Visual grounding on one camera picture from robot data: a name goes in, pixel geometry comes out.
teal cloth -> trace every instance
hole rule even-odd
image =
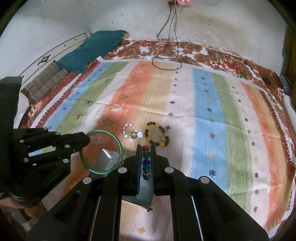
[[[97,31],[77,49],[62,57],[57,64],[61,69],[82,74],[97,57],[105,57],[114,49],[121,42],[125,33],[127,32],[123,30]]]

brown curtain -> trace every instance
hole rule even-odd
[[[281,75],[286,78],[289,86],[293,90],[292,99],[294,105],[296,105],[296,36],[290,28],[286,31],[283,57],[284,64]]]

green bangle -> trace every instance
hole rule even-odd
[[[120,163],[123,162],[123,159],[122,159],[122,157],[123,157],[122,149],[123,149],[123,148],[122,148],[122,144],[121,144],[120,140],[119,140],[114,134],[112,134],[112,133],[109,132],[109,131],[102,130],[102,129],[96,129],[96,130],[90,131],[90,132],[87,133],[86,135],[87,135],[87,136],[91,136],[91,135],[93,135],[93,134],[97,134],[97,133],[104,133],[104,134],[107,134],[108,136],[111,136],[111,137],[115,140],[115,142],[117,143],[118,148],[119,148],[119,158],[118,158],[117,163],[114,165],[114,167],[112,167],[112,168],[110,168],[110,169],[108,169],[108,170],[106,170],[106,171],[98,171],[98,170],[96,170],[96,169],[93,169],[93,168],[87,163],[87,160],[86,160],[86,159],[84,158],[84,156],[83,156],[83,152],[82,152],[82,150],[79,152],[79,155],[80,155],[80,159],[81,159],[81,161],[82,161],[82,164],[83,164],[88,170],[90,170],[91,172],[94,172],[94,173],[96,173],[96,174],[102,174],[102,175],[105,175],[105,174],[108,174],[109,172],[111,172],[111,171],[113,171],[113,170],[119,168]]]

bed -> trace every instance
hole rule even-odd
[[[273,237],[295,207],[296,189],[295,132],[278,76],[236,53],[186,41],[177,58],[154,61],[165,69],[182,67],[160,70],[152,54],[174,55],[170,48],[151,49],[162,43],[123,40],[84,74],[70,72],[38,103],[19,111],[15,126],[61,134],[107,129],[132,156],[137,144],[147,142],[124,138],[124,124],[144,132],[147,122],[158,122],[170,143],[157,153],[187,176],[210,177]],[[101,148],[117,151],[111,139],[97,135],[84,149],[90,163]],[[44,198],[48,210],[89,172],[77,154],[71,170]],[[121,240],[173,239],[169,197],[155,197],[152,208],[122,204]]]

green stripe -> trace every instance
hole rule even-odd
[[[251,152],[244,126],[224,76],[212,73],[226,124],[227,162],[229,172],[228,195],[250,213],[252,187]]]
[[[81,124],[82,119],[87,114],[88,108],[91,107],[91,105],[96,104],[93,102],[99,99],[103,90],[112,82],[116,74],[127,64],[128,62],[114,62],[96,81],[89,84],[88,89],[83,93],[83,95],[81,95],[79,100],[75,101],[64,120],[55,131],[62,134],[73,132]],[[76,119],[78,115],[82,115],[82,118]]]

